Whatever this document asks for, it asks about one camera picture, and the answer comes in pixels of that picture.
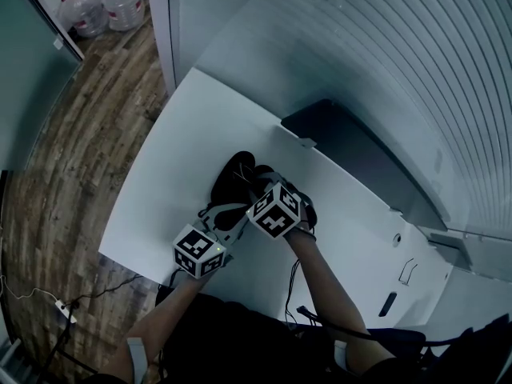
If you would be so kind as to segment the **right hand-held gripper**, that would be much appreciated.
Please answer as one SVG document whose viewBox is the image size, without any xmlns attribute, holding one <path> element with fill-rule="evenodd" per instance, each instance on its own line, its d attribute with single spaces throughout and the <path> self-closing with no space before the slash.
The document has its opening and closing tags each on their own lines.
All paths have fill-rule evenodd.
<svg viewBox="0 0 512 384">
<path fill-rule="evenodd" d="M 311 199 L 278 172 L 265 172 L 250 188 L 254 202 L 246 210 L 250 222 L 270 238 L 293 228 L 314 232 L 318 217 Z"/>
</svg>

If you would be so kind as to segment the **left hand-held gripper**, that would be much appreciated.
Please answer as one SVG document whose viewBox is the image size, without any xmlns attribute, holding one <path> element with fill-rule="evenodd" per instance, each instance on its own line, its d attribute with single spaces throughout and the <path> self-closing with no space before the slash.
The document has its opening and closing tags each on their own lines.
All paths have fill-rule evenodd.
<svg viewBox="0 0 512 384">
<path fill-rule="evenodd" d="M 232 249 L 224 242 L 240 239 L 249 222 L 244 218 L 247 204 L 209 204 L 199 212 L 208 227 L 233 227 L 223 232 L 222 240 L 201 220 L 188 218 L 173 240 L 174 263 L 194 278 L 204 278 L 229 261 Z"/>
</svg>

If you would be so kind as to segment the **black glasses case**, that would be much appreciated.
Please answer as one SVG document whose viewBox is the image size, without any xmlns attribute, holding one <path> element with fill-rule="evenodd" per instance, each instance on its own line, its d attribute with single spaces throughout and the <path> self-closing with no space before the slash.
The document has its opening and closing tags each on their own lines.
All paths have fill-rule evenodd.
<svg viewBox="0 0 512 384">
<path fill-rule="evenodd" d="M 258 199 L 265 193 L 265 187 L 269 184 L 266 180 L 262 179 L 262 174 L 265 172 L 274 171 L 268 165 L 256 166 L 259 172 L 258 178 L 252 185 L 246 185 L 241 180 L 233 176 L 233 168 L 237 162 L 251 163 L 255 165 L 255 158 L 251 152 L 239 151 L 237 152 L 224 166 L 219 174 L 212 191 L 210 192 L 210 202 L 214 205 L 221 205 L 227 203 L 243 203 L 252 206 Z"/>
</svg>

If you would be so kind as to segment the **person's left forearm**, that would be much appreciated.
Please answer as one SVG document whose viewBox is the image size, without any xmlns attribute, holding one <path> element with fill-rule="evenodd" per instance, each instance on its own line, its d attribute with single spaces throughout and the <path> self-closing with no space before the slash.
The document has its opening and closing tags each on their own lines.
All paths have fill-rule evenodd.
<svg viewBox="0 0 512 384">
<path fill-rule="evenodd" d="M 175 289 L 144 318 L 135 323 L 108 363 L 100 369 L 127 384 L 141 382 L 194 298 L 210 280 L 185 276 Z"/>
</svg>

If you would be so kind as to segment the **person's right forearm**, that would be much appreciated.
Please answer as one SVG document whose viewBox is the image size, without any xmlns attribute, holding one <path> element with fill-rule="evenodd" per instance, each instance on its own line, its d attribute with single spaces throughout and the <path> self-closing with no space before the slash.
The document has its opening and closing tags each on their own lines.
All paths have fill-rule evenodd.
<svg viewBox="0 0 512 384">
<path fill-rule="evenodd" d="M 316 314 L 336 326 L 367 334 L 368 330 L 358 308 L 322 256 L 313 236 L 293 229 L 285 235 L 285 239 L 301 263 Z M 329 334 L 333 339 L 346 344 L 346 366 L 358 376 L 393 357 L 378 342 L 332 329 Z"/>
</svg>

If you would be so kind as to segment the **person's black clothing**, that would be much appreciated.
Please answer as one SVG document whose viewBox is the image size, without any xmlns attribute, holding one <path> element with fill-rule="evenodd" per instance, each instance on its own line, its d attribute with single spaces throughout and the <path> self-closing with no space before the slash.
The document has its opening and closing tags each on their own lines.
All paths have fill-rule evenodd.
<svg viewBox="0 0 512 384">
<path fill-rule="evenodd" d="M 199 294 L 158 353 L 158 384 L 353 384 L 330 372 L 329 340 L 301 340 L 279 320 Z M 100 371 L 84 384 L 127 384 Z"/>
</svg>

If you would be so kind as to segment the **black smartphone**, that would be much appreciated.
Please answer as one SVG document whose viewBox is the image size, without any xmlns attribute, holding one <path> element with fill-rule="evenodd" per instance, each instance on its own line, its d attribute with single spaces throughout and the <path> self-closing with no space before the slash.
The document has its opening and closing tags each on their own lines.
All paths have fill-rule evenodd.
<svg viewBox="0 0 512 384">
<path fill-rule="evenodd" d="M 394 304 L 394 301 L 395 301 L 396 297 L 397 297 L 397 293 L 396 292 L 390 292 L 389 293 L 389 295 L 388 295 L 387 299 L 385 300 L 381 310 L 379 311 L 378 316 L 380 318 L 384 318 L 385 316 L 387 316 L 387 314 L 390 311 L 390 308 Z"/>
</svg>

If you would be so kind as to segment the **white power strip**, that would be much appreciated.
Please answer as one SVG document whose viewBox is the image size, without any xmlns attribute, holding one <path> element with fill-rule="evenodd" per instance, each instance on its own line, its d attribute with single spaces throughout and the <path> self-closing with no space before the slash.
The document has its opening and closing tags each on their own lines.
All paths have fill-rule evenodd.
<svg viewBox="0 0 512 384">
<path fill-rule="evenodd" d="M 64 316 L 64 318 L 66 320 L 69 320 L 72 325 L 77 322 L 76 317 L 73 316 L 70 311 L 70 305 L 66 305 L 62 300 L 59 299 L 55 302 L 55 306 L 57 307 L 58 311 Z"/>
</svg>

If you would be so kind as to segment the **black floor stand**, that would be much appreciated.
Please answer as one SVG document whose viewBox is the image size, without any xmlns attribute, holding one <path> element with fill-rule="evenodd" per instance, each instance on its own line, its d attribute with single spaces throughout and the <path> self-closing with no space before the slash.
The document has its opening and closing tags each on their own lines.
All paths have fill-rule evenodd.
<svg viewBox="0 0 512 384">
<path fill-rule="evenodd" d="M 41 369 L 41 371 L 38 374 L 36 384 L 43 384 L 44 378 L 46 377 L 46 373 L 50 367 L 50 364 L 52 363 L 54 356 L 56 353 L 59 353 L 60 355 L 63 355 L 64 358 L 68 359 L 69 361 L 72 361 L 75 365 L 83 368 L 89 373 L 96 374 L 97 371 L 93 369 L 92 367 L 88 366 L 84 362 L 79 361 L 72 355 L 68 354 L 64 351 L 63 346 L 68 343 L 70 340 L 70 330 L 71 330 L 71 318 L 73 316 L 74 310 L 79 308 L 79 300 L 75 299 L 73 300 L 69 305 L 64 305 L 65 309 L 68 309 L 69 314 L 66 316 L 66 324 L 64 330 L 61 332 L 61 334 L 58 336 L 58 339 L 53 346 L 52 350 L 50 351 L 50 354 L 45 360 L 45 363 Z"/>
</svg>

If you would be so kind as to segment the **short dark desk divider panel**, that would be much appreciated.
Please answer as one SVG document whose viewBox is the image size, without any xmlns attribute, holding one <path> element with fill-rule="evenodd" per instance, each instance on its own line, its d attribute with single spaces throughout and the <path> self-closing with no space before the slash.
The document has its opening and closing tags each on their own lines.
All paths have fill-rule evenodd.
<svg viewBox="0 0 512 384">
<path fill-rule="evenodd" d="M 427 240 L 446 262 L 459 269 L 471 271 L 473 263 L 464 242 L 460 238 L 431 233 Z"/>
</svg>

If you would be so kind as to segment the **clear water jug red cap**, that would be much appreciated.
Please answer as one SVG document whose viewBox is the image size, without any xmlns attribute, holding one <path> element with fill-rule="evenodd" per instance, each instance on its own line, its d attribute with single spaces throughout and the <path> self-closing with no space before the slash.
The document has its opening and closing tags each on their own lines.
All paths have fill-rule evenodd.
<svg viewBox="0 0 512 384">
<path fill-rule="evenodd" d="M 58 18 L 67 30 L 74 28 L 83 38 L 93 38 L 107 29 L 102 0 L 61 0 Z"/>
<path fill-rule="evenodd" d="M 113 31 L 128 31 L 142 24 L 143 0 L 102 0 L 108 15 L 109 28 Z"/>
</svg>

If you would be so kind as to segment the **frosted glass door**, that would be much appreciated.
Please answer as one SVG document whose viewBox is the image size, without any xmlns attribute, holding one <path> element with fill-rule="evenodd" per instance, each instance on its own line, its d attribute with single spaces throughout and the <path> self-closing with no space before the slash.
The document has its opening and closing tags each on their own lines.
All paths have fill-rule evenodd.
<svg viewBox="0 0 512 384">
<path fill-rule="evenodd" d="M 63 47 L 57 50 L 54 40 Z M 0 170 L 24 170 L 83 56 L 43 0 L 0 0 Z"/>
</svg>

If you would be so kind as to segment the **black office chair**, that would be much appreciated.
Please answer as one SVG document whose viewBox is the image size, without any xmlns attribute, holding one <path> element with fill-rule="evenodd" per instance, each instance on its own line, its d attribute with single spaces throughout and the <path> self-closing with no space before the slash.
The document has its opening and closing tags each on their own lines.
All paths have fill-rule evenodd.
<svg viewBox="0 0 512 384">
<path fill-rule="evenodd" d="M 390 358 L 362 376 L 364 384 L 495 384 L 512 355 L 508 314 L 480 330 L 465 330 L 441 356 L 425 366 Z"/>
</svg>

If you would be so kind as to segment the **dark thin-frame glasses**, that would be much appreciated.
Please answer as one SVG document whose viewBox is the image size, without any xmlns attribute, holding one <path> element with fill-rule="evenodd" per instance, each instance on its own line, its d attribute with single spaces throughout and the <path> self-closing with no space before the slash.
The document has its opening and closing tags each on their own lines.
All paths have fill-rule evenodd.
<svg viewBox="0 0 512 384">
<path fill-rule="evenodd" d="M 398 277 L 398 281 L 404 286 L 408 286 L 410 284 L 412 273 L 417 268 L 417 266 L 418 263 L 415 258 L 407 260 L 403 265 L 403 268 Z"/>
</svg>

